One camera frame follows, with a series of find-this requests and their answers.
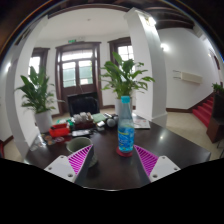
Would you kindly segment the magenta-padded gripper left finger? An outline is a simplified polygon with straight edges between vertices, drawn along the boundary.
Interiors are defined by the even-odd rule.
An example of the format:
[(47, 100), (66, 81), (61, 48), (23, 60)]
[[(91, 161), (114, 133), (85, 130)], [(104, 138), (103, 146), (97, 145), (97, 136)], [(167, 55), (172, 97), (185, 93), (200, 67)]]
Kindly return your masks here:
[(93, 145), (88, 145), (69, 156), (60, 155), (45, 168), (45, 171), (81, 186), (93, 155)]

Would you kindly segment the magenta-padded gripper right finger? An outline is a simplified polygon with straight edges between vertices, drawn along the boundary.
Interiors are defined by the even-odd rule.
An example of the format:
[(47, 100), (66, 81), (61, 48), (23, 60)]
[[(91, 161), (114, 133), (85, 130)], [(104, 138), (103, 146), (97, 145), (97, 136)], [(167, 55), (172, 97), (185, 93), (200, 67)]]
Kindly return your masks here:
[(180, 170), (167, 156), (156, 156), (137, 145), (134, 146), (133, 155), (137, 160), (140, 183), (143, 186)]

